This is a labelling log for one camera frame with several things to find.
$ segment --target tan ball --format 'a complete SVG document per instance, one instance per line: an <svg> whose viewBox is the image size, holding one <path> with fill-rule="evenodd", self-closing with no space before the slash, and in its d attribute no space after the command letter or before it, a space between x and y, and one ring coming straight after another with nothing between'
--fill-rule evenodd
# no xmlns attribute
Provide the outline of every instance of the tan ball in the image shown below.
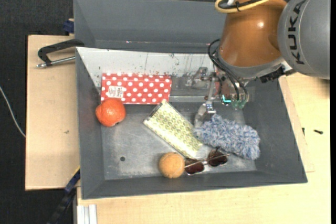
<svg viewBox="0 0 336 224"><path fill-rule="evenodd" d="M184 158L176 152L168 152L160 158L159 170L164 177L178 178L184 172Z"/></svg>

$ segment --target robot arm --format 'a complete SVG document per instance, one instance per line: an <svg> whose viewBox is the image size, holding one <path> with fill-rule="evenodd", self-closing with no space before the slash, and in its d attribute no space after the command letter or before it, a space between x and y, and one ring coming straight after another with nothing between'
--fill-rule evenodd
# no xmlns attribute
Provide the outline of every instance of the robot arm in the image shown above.
<svg viewBox="0 0 336 224"><path fill-rule="evenodd" d="M331 0L217 0L228 13L216 49L209 56L222 80L225 101L243 107L246 84L299 72L330 79Z"/></svg>

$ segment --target polka dot pattern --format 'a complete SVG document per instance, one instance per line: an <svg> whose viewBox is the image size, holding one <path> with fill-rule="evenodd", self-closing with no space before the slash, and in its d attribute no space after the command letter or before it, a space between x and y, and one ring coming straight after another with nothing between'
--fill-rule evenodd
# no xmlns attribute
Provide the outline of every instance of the polka dot pattern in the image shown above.
<svg viewBox="0 0 336 224"><path fill-rule="evenodd" d="M169 100L172 80L166 75L132 73L102 74L101 102L108 98L120 98L124 104L159 104ZM110 87L119 87L118 96L112 96Z"/></svg>

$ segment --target sunglasses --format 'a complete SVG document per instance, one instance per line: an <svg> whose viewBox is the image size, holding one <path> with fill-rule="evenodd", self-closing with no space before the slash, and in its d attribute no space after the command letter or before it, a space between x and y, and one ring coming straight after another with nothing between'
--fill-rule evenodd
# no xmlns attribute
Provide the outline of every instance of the sunglasses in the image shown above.
<svg viewBox="0 0 336 224"><path fill-rule="evenodd" d="M224 154L218 151L218 149L216 149L216 150L210 151L208 157L200 161L197 159L187 158L185 160L184 170L188 175L200 173L204 170L205 165L207 164L212 167L226 164L228 155L229 154Z"/></svg>

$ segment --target blue knit glove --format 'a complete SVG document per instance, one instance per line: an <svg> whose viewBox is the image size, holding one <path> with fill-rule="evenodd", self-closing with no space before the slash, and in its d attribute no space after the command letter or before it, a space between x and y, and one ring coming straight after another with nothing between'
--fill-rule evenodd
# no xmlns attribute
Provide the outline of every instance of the blue knit glove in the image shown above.
<svg viewBox="0 0 336 224"><path fill-rule="evenodd" d="M256 160L260 156L260 138L251 126L213 115L201 127L193 128L193 134L204 144L220 147L244 159Z"/></svg>

